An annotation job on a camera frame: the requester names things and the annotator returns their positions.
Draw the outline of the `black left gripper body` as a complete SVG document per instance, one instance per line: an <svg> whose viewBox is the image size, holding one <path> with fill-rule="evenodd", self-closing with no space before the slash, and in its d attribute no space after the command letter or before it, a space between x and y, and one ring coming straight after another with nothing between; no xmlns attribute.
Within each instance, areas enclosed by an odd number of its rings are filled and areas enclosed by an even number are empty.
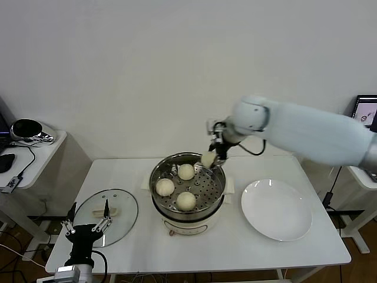
<svg viewBox="0 0 377 283"><path fill-rule="evenodd" d="M65 265L94 265L92 248L95 241L103 236L102 230L94 229L95 224L74 226L73 231L68 231L65 237L72 243L70 258Z"/></svg>

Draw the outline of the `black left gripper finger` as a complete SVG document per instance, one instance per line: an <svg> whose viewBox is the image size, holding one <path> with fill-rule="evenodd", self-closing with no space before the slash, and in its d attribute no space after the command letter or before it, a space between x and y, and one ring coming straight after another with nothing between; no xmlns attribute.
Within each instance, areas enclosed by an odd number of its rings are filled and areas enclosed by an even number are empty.
<svg viewBox="0 0 377 283"><path fill-rule="evenodd" d="M76 211L77 203L74 202L71 206L71 209L68 211L65 219L61 222L61 225L66 229L66 235L70 235L75 233L74 229L74 218L75 218L75 211Z"/></svg>
<svg viewBox="0 0 377 283"><path fill-rule="evenodd" d="M92 232L105 232L112 223L108 200L105 201L102 219L92 228Z"/></svg>

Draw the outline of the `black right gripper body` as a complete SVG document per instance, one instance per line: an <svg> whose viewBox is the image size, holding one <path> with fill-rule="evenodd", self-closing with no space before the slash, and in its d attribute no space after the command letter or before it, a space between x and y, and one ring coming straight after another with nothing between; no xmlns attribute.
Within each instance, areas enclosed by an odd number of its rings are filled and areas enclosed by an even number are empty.
<svg viewBox="0 0 377 283"><path fill-rule="evenodd" d="M233 147L233 143L228 142L222 134L212 134L211 144L212 143L217 143L216 155L220 159L226 159L228 150Z"/></svg>

